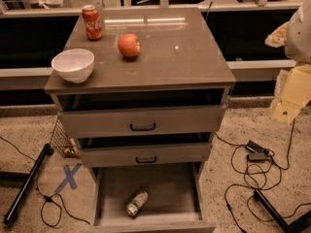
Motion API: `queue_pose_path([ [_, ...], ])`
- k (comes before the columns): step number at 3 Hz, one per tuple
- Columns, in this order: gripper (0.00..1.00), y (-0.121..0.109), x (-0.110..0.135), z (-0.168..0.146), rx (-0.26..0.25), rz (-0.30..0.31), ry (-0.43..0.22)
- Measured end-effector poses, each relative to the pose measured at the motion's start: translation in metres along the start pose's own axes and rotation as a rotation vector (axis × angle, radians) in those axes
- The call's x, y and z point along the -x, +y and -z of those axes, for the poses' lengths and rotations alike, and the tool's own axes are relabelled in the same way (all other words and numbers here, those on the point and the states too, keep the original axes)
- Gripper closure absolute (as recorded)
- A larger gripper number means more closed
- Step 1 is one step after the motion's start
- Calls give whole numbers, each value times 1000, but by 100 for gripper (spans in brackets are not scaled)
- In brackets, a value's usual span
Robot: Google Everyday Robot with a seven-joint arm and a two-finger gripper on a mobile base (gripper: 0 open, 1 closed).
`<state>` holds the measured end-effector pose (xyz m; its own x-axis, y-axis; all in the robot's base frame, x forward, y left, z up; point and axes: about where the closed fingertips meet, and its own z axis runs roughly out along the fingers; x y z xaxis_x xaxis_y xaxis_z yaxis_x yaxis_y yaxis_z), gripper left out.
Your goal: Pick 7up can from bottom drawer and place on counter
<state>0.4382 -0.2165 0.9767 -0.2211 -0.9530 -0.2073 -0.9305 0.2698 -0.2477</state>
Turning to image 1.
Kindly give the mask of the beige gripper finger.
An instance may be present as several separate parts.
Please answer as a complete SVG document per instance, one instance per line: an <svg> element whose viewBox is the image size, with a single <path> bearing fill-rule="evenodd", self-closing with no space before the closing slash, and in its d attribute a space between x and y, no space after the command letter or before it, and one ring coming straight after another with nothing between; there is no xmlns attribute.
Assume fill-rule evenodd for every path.
<svg viewBox="0 0 311 233"><path fill-rule="evenodd" d="M311 65L296 65L290 71L281 70L277 77L271 117L290 124L311 101Z"/></svg>
<svg viewBox="0 0 311 233"><path fill-rule="evenodd" d="M286 42L288 22L283 23L277 29L275 29L271 34L269 34L264 43L273 48L280 48Z"/></svg>

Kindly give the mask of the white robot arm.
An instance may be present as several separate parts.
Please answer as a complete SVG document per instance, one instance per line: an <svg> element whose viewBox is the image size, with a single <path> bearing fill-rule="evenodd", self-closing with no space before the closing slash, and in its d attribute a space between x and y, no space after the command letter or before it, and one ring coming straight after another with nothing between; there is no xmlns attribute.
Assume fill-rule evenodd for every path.
<svg viewBox="0 0 311 233"><path fill-rule="evenodd" d="M305 0L264 42L273 48L284 47L286 57L296 62L290 71L279 73L270 106L275 120L292 123L311 101L311 0Z"/></svg>

